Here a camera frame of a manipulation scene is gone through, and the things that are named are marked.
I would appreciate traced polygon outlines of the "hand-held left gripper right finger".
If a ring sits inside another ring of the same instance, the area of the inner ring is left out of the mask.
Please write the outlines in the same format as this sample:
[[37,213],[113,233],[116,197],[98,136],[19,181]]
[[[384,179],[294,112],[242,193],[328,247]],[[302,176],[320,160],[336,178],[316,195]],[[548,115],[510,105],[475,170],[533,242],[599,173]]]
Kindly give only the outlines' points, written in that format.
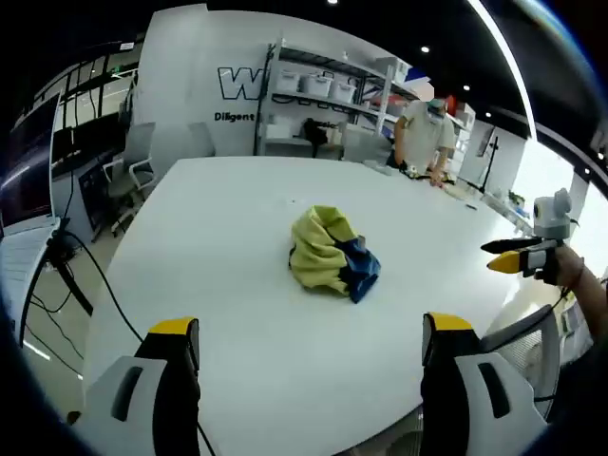
[[[500,353],[541,335],[536,384]],[[485,337],[459,316],[425,313],[421,382],[423,455],[520,455],[547,428],[549,314],[535,312]]]

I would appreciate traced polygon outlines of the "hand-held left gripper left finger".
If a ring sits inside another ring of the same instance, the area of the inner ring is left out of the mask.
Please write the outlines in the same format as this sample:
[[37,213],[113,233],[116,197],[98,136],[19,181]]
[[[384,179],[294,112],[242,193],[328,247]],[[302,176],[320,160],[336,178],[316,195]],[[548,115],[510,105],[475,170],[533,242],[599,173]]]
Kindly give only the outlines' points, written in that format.
[[199,320],[153,326],[85,392],[83,440],[95,455],[199,455]]

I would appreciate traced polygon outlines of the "person's right hand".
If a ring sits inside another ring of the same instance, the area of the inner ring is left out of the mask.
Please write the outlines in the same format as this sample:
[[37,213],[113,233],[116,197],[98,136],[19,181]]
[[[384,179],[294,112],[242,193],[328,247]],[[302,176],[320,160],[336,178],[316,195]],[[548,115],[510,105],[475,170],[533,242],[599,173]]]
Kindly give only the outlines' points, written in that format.
[[546,252],[546,261],[539,279],[549,285],[574,289],[584,268],[584,259],[568,245],[562,244]]

